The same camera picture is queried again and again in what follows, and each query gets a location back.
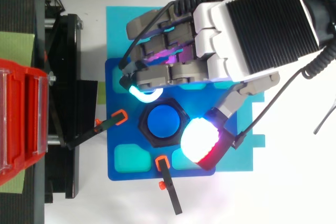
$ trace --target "red container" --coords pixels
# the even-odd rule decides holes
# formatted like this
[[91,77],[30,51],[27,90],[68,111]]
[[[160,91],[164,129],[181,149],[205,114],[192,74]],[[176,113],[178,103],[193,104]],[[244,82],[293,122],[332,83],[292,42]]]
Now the red container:
[[0,59],[0,185],[47,151],[48,78]]

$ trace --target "blue circular button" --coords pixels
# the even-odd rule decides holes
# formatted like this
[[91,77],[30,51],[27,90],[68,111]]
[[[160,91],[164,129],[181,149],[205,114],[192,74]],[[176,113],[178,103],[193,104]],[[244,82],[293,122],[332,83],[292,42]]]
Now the blue circular button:
[[147,125],[154,136],[170,137],[179,129],[180,117],[173,107],[159,105],[149,113]]

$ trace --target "blue tray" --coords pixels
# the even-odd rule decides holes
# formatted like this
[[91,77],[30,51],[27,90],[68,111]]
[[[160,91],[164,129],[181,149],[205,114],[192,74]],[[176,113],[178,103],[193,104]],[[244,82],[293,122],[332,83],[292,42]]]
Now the blue tray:
[[[106,95],[107,117],[124,109],[129,115],[127,122],[108,130],[108,176],[111,180],[160,178],[155,158],[166,155],[172,166],[172,177],[206,176],[216,171],[253,170],[253,148],[264,147],[265,137],[249,133],[238,150],[230,149],[216,169],[204,171],[189,161],[179,145],[153,148],[138,130],[139,116],[146,104],[139,102],[119,85],[121,71],[117,65],[129,47],[126,24],[153,7],[107,7]],[[189,117],[202,116],[232,85],[232,82],[214,84],[190,84],[165,89],[163,98],[174,98]],[[245,129],[252,121],[252,102],[263,102],[264,94],[249,97],[239,111],[227,122],[226,128],[233,134]],[[164,122],[163,116],[157,122]]]

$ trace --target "metal rod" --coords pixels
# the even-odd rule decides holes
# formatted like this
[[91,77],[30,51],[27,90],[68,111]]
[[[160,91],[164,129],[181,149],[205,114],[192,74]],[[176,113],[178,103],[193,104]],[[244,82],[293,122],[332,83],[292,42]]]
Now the metal rod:
[[44,28],[47,29],[52,29],[55,23],[55,19],[54,18],[46,18],[44,20]]
[[58,135],[48,135],[48,145],[61,145]]

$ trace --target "orange clamp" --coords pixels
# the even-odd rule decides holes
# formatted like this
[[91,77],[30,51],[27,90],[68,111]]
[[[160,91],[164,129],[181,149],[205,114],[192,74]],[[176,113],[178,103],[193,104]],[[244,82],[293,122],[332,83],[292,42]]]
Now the orange clamp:
[[166,164],[167,164],[167,167],[168,169],[170,168],[170,164],[169,164],[169,161],[168,161],[168,158],[166,155],[161,155],[161,156],[158,156],[156,159],[155,159],[155,163],[156,163],[156,167],[157,167],[157,170],[160,172],[161,171],[161,168],[159,166],[159,160],[166,160]]
[[97,126],[99,126],[99,125],[102,123],[102,121],[100,121],[98,118],[95,119],[95,122],[96,122],[96,125],[97,125]]
[[165,184],[163,181],[160,181],[160,182],[159,182],[159,188],[160,188],[161,190],[166,189],[166,184]]
[[123,109],[114,112],[114,113],[111,115],[111,117],[113,117],[113,116],[115,116],[115,115],[118,115],[119,113],[122,113],[122,114],[124,115],[125,118],[124,118],[123,120],[121,120],[120,122],[116,123],[116,125],[120,125],[120,124],[126,122],[127,119],[128,119],[128,115],[127,115],[126,111],[123,110]]

